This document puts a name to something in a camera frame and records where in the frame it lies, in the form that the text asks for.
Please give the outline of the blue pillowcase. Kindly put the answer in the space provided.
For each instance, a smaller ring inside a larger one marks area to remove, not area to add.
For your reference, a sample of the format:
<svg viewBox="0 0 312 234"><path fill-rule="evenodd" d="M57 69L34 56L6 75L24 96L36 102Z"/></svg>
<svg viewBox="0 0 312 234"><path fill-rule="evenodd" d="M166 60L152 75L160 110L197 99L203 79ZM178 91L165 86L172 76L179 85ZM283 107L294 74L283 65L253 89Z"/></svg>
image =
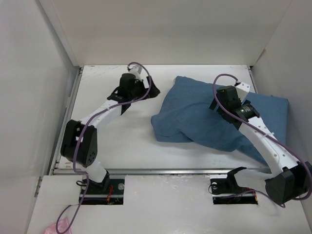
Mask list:
<svg viewBox="0 0 312 234"><path fill-rule="evenodd" d="M158 114L151 117L157 141L194 142L224 152L235 150L260 162L265 160L232 124L210 109L214 99L213 85L178 76L167 93ZM252 106L260 113L275 137L286 143L289 102L285 98L249 93Z"/></svg>

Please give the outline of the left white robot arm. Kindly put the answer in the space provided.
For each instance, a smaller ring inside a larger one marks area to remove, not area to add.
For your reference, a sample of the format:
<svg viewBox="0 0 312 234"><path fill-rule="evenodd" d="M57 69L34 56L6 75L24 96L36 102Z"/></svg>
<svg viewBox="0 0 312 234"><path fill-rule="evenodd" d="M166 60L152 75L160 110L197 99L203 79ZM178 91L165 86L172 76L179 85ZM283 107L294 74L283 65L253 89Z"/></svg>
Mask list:
<svg viewBox="0 0 312 234"><path fill-rule="evenodd" d="M80 166L87 173L93 189L100 194L109 189L109 173L97 159L98 130L124 114L133 102L155 98L160 94L151 76L146 79L147 88L139 73L122 74L119 86L97 110L83 119L71 119L66 124L60 154L74 166Z"/></svg>

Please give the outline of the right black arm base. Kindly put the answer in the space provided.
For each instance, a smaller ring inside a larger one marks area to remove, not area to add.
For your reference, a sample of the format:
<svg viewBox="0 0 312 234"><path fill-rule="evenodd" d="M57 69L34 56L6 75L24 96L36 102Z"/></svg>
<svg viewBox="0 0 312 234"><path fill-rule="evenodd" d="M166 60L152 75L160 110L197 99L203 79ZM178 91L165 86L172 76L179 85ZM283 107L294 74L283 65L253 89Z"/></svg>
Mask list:
<svg viewBox="0 0 312 234"><path fill-rule="evenodd" d="M214 205L238 205L252 204L257 205L255 192L249 192L250 188L238 186L234 175L245 167L239 167L229 171L226 175L216 175L210 177L208 192L213 196Z"/></svg>

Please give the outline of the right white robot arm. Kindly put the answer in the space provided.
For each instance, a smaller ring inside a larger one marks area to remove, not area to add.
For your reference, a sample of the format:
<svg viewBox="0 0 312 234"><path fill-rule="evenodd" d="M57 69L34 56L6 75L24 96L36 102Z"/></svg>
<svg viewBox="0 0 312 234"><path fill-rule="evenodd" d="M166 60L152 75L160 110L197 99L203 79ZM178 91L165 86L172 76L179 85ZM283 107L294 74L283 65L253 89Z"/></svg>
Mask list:
<svg viewBox="0 0 312 234"><path fill-rule="evenodd" d="M270 173L236 168L228 173L226 187L231 192L250 188L266 193L278 205L308 198L312 193L311 165L283 146L265 125L259 112L246 99L249 85L214 88L210 108L233 124L257 149Z"/></svg>

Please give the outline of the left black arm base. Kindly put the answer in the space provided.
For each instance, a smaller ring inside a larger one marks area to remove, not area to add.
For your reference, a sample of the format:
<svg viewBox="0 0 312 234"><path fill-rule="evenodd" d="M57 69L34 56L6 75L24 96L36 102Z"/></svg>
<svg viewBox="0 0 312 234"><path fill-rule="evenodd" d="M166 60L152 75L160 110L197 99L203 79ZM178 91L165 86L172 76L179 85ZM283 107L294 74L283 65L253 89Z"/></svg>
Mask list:
<svg viewBox="0 0 312 234"><path fill-rule="evenodd" d="M78 200L82 200L82 205L123 205L125 179L111 178L104 190L90 181L85 197L82 197L86 189L86 179L77 180L76 185L80 187Z"/></svg>

